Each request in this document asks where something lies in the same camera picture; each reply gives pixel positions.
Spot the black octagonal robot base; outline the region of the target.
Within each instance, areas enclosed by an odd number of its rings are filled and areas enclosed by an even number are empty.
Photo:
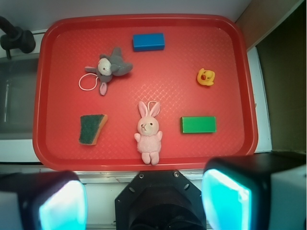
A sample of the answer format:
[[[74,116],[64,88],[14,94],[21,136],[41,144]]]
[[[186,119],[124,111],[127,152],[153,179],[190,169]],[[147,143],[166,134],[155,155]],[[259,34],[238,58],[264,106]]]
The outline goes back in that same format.
[[[143,171],[115,198],[118,230],[205,230],[201,191],[179,171]]]

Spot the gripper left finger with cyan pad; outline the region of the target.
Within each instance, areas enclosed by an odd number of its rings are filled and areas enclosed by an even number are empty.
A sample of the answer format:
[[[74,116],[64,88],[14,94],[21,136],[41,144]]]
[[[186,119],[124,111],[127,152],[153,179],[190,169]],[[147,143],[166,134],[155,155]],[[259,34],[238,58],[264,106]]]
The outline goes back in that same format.
[[[88,204],[85,186],[71,171],[2,173],[2,230],[84,230]]]

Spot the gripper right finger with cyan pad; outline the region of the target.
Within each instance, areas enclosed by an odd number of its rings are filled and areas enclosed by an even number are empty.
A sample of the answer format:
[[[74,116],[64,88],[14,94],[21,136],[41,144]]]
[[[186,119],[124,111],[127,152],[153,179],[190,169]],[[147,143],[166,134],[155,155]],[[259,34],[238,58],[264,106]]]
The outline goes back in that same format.
[[[204,168],[201,197],[214,230],[304,230],[307,157],[273,151],[212,158]]]

